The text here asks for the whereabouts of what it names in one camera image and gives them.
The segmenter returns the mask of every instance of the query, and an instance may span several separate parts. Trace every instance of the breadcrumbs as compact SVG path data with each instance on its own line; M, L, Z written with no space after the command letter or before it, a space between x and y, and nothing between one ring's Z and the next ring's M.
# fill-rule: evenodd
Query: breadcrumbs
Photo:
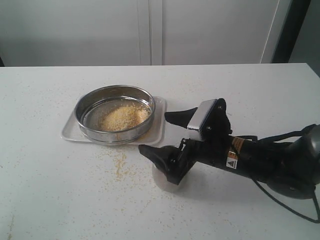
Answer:
M142 106L120 106L103 118L100 127L105 132L122 131L141 124L149 115L150 112Z

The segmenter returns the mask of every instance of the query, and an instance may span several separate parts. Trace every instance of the robotic arm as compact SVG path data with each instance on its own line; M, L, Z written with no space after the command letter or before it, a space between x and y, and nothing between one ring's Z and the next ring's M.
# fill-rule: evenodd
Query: robotic arm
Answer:
M226 108L226 101L220 98L204 101L190 110L166 112L166 121L188 129L190 139L182 139L179 147L140 145L140 153L173 184L178 185L192 166L200 162L251 178L278 204L311 222L320 223L315 195L316 185L320 183L320 125L260 140L257 136L231 136ZM300 138L295 142L278 142L291 137ZM284 205L258 182L290 198L313 199L318 220Z

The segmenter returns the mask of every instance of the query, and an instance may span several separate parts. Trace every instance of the stainless steel sieve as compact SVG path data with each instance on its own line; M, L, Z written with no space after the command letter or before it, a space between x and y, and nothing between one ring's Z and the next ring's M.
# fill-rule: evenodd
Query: stainless steel sieve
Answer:
M125 101L144 105L150 112L141 124L121 131L103 131L99 121L103 116L120 107ZM154 121L156 103L145 90L129 85L112 85L93 90L83 96L74 108L80 130L92 142L100 145L122 145L133 142L145 134Z

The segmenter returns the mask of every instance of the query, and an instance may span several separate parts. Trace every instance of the orange label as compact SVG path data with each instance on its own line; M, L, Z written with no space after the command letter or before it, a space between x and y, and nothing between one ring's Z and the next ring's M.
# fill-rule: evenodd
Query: orange label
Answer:
M233 140L232 140L232 145L234 146L234 148L237 150L237 152L240 154L240 151L241 151L241 147L242 147L242 144L244 144L244 139L243 138L240 138L240 137L234 137ZM230 147L229 149L229 152L228 152L228 158L232 158L232 159L236 159L238 160L238 157L235 153L235 150Z

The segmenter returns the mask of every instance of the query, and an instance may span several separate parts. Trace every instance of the white table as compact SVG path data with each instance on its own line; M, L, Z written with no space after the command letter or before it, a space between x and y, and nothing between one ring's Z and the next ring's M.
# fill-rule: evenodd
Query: white table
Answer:
M1 240L320 236L319 225L280 207L245 177L196 163L185 189L167 193L137 146L60 138L79 97L114 84L161 96L168 111L225 98L235 135L262 138L320 124L320 79L306 64L13 67L0 68L0 81ZM186 135L167 123L159 146ZM311 201L281 199L315 217Z

